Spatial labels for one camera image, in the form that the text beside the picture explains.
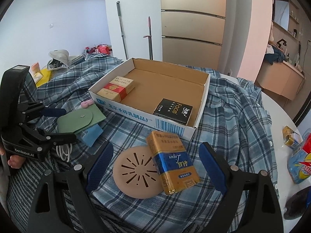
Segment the person's left hand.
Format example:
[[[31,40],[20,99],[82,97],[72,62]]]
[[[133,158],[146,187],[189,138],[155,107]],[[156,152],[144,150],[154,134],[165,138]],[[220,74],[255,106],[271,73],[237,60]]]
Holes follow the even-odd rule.
[[[4,156],[7,159],[7,164],[12,169],[20,169],[25,162],[25,158],[19,155],[12,155],[10,157],[7,156],[6,150],[1,146],[1,156]]]

